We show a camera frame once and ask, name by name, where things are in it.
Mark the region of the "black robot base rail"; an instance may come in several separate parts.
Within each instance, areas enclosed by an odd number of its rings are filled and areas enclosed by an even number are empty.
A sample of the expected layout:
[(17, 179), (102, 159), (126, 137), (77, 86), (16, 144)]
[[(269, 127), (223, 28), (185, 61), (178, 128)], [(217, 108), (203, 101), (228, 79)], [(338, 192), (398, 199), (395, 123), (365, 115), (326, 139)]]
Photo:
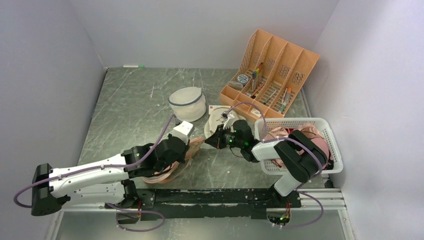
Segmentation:
[(281, 196), (270, 188), (149, 189), (138, 188), (120, 203), (122, 209), (141, 209), (141, 220), (250, 217), (265, 220), (270, 209), (300, 208), (296, 191)]

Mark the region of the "tulip print mesh laundry bag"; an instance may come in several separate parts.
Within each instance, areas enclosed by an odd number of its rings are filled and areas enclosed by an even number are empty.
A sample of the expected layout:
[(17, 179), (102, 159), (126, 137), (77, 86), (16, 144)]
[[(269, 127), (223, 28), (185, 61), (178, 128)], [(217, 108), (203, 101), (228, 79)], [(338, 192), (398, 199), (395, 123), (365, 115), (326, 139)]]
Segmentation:
[(195, 156), (201, 149), (201, 146), (205, 140), (206, 139), (202, 136), (198, 136), (190, 140), (189, 149), (185, 154), (184, 163), (179, 163), (176, 161), (171, 166), (166, 168), (165, 171), (156, 173), (151, 177), (142, 177), (141, 179), (147, 184), (165, 184), (173, 181), (192, 164)]

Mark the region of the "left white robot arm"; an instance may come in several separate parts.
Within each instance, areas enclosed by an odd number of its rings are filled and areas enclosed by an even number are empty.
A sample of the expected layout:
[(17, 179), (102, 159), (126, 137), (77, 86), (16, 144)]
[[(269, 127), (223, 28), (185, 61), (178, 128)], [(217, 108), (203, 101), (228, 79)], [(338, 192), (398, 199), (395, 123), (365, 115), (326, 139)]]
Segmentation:
[(158, 144), (134, 146), (104, 160), (75, 167), (36, 167), (31, 187), (31, 215), (46, 216), (79, 204), (109, 203), (134, 207), (139, 200), (134, 178), (154, 183), (167, 179), (190, 160), (195, 143), (169, 135)]

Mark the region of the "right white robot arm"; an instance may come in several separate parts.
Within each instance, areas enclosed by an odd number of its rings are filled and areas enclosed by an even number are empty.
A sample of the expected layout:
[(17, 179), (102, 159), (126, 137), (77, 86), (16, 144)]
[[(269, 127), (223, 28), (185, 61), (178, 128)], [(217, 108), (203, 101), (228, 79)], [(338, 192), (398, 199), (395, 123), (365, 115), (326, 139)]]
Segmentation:
[(238, 148), (241, 156), (251, 163), (281, 160), (285, 173), (273, 184), (270, 202), (282, 207), (289, 194), (319, 175), (331, 158), (325, 139), (314, 132), (294, 129), (287, 135), (270, 134), (269, 138), (256, 139), (246, 120), (236, 120), (231, 127), (218, 125), (205, 140), (216, 148)]

